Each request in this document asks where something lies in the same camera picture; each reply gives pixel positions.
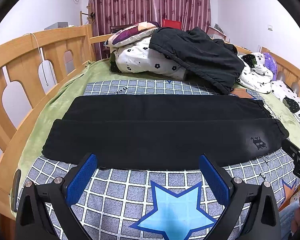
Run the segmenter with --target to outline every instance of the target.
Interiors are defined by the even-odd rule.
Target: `metal screw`
[[[270,187],[270,186],[271,186],[271,184],[270,184],[269,182],[267,182],[267,181],[263,182],[263,184],[264,184],[266,187]]]
[[[54,179],[54,183],[56,184],[60,184],[62,182],[62,178],[61,177],[57,177]]]
[[[31,187],[31,185],[32,185],[32,181],[27,181],[25,186],[26,187]]]
[[[242,183],[242,179],[239,178],[239,177],[234,177],[234,178],[233,178],[233,181],[234,181],[236,184]]]

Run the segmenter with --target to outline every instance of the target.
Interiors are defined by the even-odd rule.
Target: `person's leg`
[[[294,211],[299,207],[299,201],[295,201],[289,206],[286,206],[279,212],[280,227],[281,227],[281,240],[288,240],[291,232],[291,221],[294,217]]]

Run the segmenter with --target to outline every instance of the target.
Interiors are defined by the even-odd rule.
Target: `blue gripper pad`
[[[96,167],[97,158],[94,154],[91,154],[67,188],[66,203],[69,207],[79,201]]]
[[[199,158],[199,168],[218,203],[227,207],[230,202],[229,188],[205,155]]]

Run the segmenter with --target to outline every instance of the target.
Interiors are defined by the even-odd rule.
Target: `purple plush toy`
[[[271,72],[273,73],[272,80],[276,80],[277,79],[277,71],[278,71],[276,61],[269,53],[262,53],[262,54],[265,55],[265,67],[267,69],[271,70]]]

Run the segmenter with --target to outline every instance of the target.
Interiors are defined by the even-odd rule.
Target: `gray box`
[[[44,30],[58,29],[58,28],[66,28],[68,27],[68,22],[57,22],[49,27],[46,27]]]

